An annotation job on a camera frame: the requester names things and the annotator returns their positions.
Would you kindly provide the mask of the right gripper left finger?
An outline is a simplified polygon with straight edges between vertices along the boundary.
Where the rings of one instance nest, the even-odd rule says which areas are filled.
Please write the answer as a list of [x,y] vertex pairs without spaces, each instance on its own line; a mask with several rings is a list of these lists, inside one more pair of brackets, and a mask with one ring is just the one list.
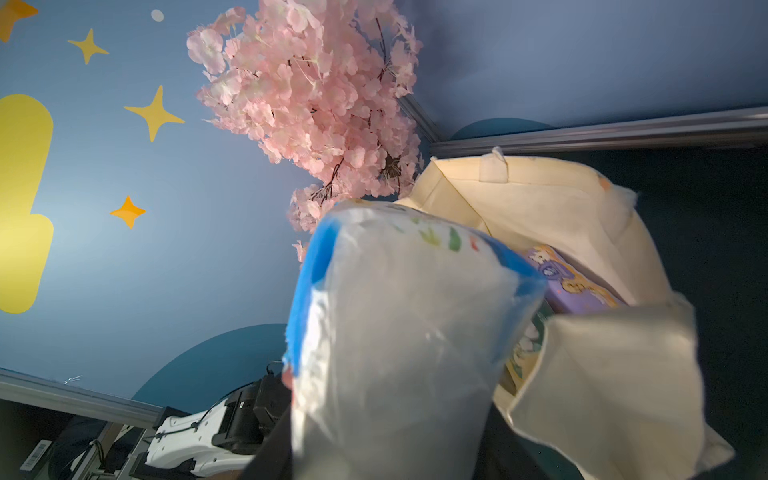
[[252,461],[239,475],[240,480],[292,480],[293,451],[291,409],[281,416]]

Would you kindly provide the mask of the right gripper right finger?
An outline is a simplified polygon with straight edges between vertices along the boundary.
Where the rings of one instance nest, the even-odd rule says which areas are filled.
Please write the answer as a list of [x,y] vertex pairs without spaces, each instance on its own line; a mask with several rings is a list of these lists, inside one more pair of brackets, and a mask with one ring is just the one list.
[[490,409],[473,480],[547,480],[496,407]]

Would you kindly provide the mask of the cream canvas tote bag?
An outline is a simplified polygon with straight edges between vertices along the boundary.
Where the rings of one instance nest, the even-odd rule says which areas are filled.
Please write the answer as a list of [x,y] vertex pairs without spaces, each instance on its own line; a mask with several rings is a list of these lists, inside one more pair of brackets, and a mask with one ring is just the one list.
[[704,415],[693,306],[671,287],[636,194],[546,157],[432,159],[404,205],[501,241],[547,281],[497,390],[502,418],[563,479],[691,479],[733,459]]

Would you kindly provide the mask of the blue orange tissue pack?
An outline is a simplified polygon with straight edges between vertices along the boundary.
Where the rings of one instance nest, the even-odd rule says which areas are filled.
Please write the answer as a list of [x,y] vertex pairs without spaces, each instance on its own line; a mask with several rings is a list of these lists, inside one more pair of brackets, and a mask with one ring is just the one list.
[[297,479],[469,479],[541,274],[477,230],[387,202],[319,222],[286,329]]

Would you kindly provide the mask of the purple tissue pack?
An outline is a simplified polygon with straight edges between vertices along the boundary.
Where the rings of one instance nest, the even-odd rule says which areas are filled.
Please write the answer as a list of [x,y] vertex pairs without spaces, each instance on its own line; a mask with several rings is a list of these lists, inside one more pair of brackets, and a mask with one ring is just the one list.
[[546,278],[545,299],[555,313],[592,314],[625,306],[622,299],[583,275],[550,246],[532,247],[524,257]]

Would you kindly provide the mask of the white green elephant tissue pack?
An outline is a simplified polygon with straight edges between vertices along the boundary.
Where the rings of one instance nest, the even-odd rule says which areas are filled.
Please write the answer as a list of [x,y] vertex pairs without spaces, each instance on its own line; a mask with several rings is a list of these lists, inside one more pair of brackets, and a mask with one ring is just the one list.
[[506,361],[500,385],[511,395],[515,396],[525,385],[536,366],[545,337],[546,321],[553,315],[550,305],[543,301]]

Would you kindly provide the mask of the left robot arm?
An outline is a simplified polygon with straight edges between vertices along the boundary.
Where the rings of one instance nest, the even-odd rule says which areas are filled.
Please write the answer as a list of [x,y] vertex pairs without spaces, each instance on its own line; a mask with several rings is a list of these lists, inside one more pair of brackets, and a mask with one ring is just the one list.
[[290,412],[291,391],[268,371],[187,414],[170,407],[158,416],[148,450],[131,467],[134,479],[204,479],[244,469]]

